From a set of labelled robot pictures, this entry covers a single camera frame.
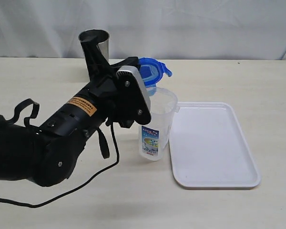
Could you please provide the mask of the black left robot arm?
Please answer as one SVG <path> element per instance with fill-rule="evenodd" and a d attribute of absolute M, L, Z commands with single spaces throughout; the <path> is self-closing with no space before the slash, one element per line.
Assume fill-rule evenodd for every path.
<path fill-rule="evenodd" d="M 27 179 L 50 187 L 68 179 L 86 142 L 99 135 L 103 158 L 110 156 L 100 126 L 129 128 L 151 121 L 150 99 L 141 79 L 139 59 L 109 64 L 96 37 L 80 41 L 89 82 L 40 126 L 31 125 L 39 104 L 26 99 L 6 119 L 0 115 L 0 180 Z"/>

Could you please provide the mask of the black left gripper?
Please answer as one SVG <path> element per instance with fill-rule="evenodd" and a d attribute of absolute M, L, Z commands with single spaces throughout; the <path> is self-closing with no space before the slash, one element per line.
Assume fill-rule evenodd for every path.
<path fill-rule="evenodd" d="M 130 128 L 133 123 L 149 124 L 151 112 L 133 109 L 122 95 L 122 82 L 116 76 L 122 66 L 134 66 L 137 70 L 141 67 L 137 56 L 109 64 L 105 72 L 93 77 L 86 85 L 88 95 L 96 102 L 98 111 L 104 115 L 107 126 L 114 122 L 119 123 L 122 128 Z"/>

